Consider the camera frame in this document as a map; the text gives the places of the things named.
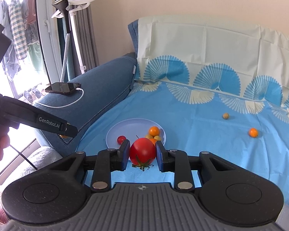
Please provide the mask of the small red tomato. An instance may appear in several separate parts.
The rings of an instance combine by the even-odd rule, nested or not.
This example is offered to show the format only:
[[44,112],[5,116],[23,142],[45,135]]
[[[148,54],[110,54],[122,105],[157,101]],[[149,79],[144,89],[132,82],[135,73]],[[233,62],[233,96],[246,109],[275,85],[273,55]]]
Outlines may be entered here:
[[126,140],[126,137],[125,137],[125,136],[119,136],[119,137],[117,138],[117,143],[118,143],[119,145],[121,145],[125,140]]

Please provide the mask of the large red tomato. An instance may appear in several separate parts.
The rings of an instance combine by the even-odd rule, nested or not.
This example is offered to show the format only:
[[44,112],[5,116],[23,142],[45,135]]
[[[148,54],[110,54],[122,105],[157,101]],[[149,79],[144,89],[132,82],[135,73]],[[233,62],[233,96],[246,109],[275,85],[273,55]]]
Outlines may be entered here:
[[132,167],[137,167],[142,171],[151,168],[156,157],[156,147],[147,138],[137,139],[129,150],[129,159]]

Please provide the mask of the large orange mandarin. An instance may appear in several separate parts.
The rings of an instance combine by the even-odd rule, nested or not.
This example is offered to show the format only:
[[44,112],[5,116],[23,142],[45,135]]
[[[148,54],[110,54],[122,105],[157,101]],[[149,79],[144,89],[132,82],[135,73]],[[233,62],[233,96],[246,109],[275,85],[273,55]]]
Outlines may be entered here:
[[155,145],[156,144],[156,142],[157,142],[157,140],[156,139],[154,139],[154,138],[151,138],[150,139],[150,141]]

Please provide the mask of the small orange kumquat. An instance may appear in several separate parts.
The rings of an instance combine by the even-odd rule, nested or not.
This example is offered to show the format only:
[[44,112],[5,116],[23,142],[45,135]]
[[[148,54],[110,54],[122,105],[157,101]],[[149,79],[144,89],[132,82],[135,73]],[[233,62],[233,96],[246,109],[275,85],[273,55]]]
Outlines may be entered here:
[[256,128],[251,128],[249,130],[249,136],[252,138],[257,138],[258,137],[258,130]]
[[148,134],[152,137],[158,136],[160,134],[160,129],[157,126],[152,126],[149,129]]

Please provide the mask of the small orange kumquat front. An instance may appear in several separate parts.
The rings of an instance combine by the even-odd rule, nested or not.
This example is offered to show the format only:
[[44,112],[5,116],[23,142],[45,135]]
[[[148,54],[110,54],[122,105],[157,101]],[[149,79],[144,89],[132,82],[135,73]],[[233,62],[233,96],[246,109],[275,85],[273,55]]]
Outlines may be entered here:
[[258,137],[258,130],[256,128],[251,128],[249,130],[249,136],[252,138],[257,138]]

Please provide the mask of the light purple plate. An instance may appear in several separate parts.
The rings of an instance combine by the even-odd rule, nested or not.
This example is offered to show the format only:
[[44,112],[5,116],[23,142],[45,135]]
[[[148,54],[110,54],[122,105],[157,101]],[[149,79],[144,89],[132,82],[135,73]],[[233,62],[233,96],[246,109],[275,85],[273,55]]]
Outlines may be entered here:
[[160,130],[162,143],[165,144],[166,134],[158,123],[144,118],[131,118],[120,121],[110,128],[105,137],[106,146],[109,149],[118,149],[120,147],[117,142],[119,136],[125,136],[130,141],[130,144],[133,144],[137,137],[145,137],[149,129],[154,126]]

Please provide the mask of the black smartphone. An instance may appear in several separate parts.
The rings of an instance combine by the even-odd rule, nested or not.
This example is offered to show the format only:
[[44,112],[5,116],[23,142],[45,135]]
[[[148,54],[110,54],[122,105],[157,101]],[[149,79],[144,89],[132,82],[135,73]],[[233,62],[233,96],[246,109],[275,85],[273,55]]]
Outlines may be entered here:
[[80,88],[80,83],[73,82],[55,82],[54,84],[49,85],[46,89],[46,93],[55,93],[61,95],[72,94],[76,91],[76,88]]

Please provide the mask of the blue denim sofa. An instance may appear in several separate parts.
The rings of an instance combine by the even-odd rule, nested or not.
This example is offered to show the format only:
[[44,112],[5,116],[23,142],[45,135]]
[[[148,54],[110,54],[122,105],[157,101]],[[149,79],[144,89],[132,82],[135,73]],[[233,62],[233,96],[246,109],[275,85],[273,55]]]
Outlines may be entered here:
[[72,81],[81,84],[82,91],[71,95],[49,93],[35,106],[76,126],[75,138],[37,130],[41,146],[54,148],[65,157],[74,153],[86,131],[108,110],[124,100],[134,85],[138,51],[138,22],[128,25],[134,51],[77,76]]

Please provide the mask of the blue fan-pattern bed sheet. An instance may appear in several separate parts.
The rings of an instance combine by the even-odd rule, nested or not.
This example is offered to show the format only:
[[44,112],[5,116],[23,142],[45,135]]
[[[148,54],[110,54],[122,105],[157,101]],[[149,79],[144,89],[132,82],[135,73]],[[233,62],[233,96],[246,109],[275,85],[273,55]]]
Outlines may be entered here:
[[212,152],[274,182],[289,205],[289,36],[205,16],[137,22],[134,87],[78,150],[97,154],[116,123],[149,119],[164,129],[167,149]]

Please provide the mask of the hanging clothes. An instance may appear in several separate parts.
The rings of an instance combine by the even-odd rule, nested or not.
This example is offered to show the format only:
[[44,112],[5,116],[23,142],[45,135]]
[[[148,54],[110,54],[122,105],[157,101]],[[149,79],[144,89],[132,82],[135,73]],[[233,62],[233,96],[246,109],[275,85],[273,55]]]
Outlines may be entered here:
[[2,60],[7,78],[12,81],[27,57],[37,73],[45,71],[37,28],[36,0],[0,0],[0,24],[11,45]]

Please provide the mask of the grey curtain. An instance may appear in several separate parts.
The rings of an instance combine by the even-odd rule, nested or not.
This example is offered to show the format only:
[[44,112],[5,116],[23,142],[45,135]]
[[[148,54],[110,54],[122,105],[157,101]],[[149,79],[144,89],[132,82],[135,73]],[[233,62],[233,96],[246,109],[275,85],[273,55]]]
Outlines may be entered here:
[[99,65],[90,7],[93,2],[94,0],[87,0],[83,5],[72,6],[75,9],[72,13],[72,35],[81,73],[86,73]]

